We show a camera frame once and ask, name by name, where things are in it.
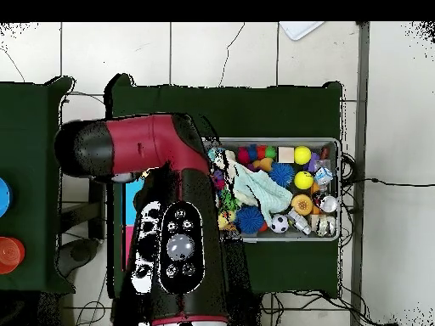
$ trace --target gray plastic bin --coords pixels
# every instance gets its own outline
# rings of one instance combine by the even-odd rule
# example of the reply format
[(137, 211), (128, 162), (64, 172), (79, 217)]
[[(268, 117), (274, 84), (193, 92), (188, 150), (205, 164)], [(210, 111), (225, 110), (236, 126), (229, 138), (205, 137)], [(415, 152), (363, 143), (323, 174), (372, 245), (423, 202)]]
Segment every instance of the gray plastic bin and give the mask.
[[(248, 146), (252, 143), (257, 145), (270, 145), (274, 147), (278, 146), (307, 146), (313, 152), (320, 153), (320, 150), (327, 146), (330, 150), (330, 163), (331, 170), (334, 175), (334, 180), (330, 182), (329, 194), (335, 196), (338, 199), (339, 206), (336, 211), (336, 232), (330, 237), (319, 237), (315, 232), (311, 232), (308, 236), (304, 233), (299, 232), (293, 227), (285, 233), (274, 233), (272, 230), (268, 229), (263, 233), (255, 234), (242, 234), (241, 237), (245, 242), (257, 242), (257, 241), (332, 241), (340, 236), (341, 229), (341, 157), (342, 150), (340, 142), (334, 138), (220, 138), (220, 143), (211, 142), (205, 138), (202, 139), (206, 151), (208, 151), (213, 146), (222, 146), (227, 150), (232, 150), (237, 155), (237, 149), (240, 146)], [(294, 164), (295, 170), (300, 171), (302, 166)], [(295, 194), (307, 194), (309, 195), (309, 190), (301, 190), (296, 188), (294, 184), (289, 187), (289, 190), (293, 195)]]

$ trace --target light blue towel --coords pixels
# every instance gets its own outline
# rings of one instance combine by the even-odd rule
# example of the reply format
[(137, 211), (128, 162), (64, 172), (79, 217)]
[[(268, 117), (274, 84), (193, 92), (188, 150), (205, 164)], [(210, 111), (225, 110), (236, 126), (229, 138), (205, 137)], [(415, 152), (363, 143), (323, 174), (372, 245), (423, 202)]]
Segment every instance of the light blue towel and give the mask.
[(252, 172), (235, 162), (233, 162), (233, 165), (237, 171), (234, 176), (235, 197), (238, 198), (237, 192), (239, 192), (252, 200), (257, 199), (264, 220), (270, 227), (272, 224), (270, 214), (276, 214), (287, 209), (293, 197), (292, 193), (272, 180), (267, 172)]

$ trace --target orange cap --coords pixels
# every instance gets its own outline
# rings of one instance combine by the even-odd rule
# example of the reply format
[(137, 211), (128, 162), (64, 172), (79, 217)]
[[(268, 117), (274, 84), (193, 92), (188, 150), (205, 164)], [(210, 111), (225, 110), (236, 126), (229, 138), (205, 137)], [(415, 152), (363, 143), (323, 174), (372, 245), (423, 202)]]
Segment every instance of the orange cap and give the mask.
[(15, 238), (0, 237), (0, 275), (11, 273), (24, 259), (24, 246)]

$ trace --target green table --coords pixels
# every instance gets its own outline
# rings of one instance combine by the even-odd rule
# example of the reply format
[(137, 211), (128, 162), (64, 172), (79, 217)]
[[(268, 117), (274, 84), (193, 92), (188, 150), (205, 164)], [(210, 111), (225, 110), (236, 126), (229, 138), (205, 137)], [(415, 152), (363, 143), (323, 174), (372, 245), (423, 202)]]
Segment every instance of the green table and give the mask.
[[(202, 136), (213, 136), (206, 117), (222, 138), (339, 138), (342, 87), (279, 86), (193, 88), (135, 87), (125, 74), (107, 87), (114, 117), (180, 112), (193, 117)], [(115, 196), (115, 292), (121, 271), (121, 185)], [(322, 289), (337, 296), (338, 241), (246, 244), (254, 292)]]
[(45, 85), (0, 83), (0, 177), (13, 194), (0, 236), (25, 246), (23, 262), (0, 275), (0, 290), (74, 292), (55, 266), (59, 167), (53, 149), (59, 104), (72, 83), (70, 77)]

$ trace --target gray button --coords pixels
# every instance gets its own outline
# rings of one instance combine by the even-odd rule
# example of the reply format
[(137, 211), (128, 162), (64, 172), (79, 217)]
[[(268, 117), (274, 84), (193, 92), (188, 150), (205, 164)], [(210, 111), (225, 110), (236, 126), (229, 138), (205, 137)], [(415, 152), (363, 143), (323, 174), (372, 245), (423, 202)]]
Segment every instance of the gray button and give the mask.
[(176, 233), (167, 242), (167, 254), (174, 261), (189, 259), (194, 252), (194, 240), (182, 233)]
[(186, 211), (184, 211), (183, 209), (179, 209), (179, 210), (175, 211), (175, 218), (176, 219), (181, 219), (185, 216), (186, 216)]
[(167, 267), (167, 276), (173, 278), (175, 275), (177, 275), (177, 267), (171, 264)]
[(195, 273), (195, 267), (192, 264), (183, 265), (183, 275), (192, 276)]
[(184, 222), (183, 222), (183, 229), (184, 230), (190, 230), (193, 226), (194, 226), (194, 224), (191, 221), (184, 220)]
[(175, 231), (175, 230), (177, 230), (177, 224), (175, 222), (169, 222), (167, 224), (167, 229), (171, 232)]

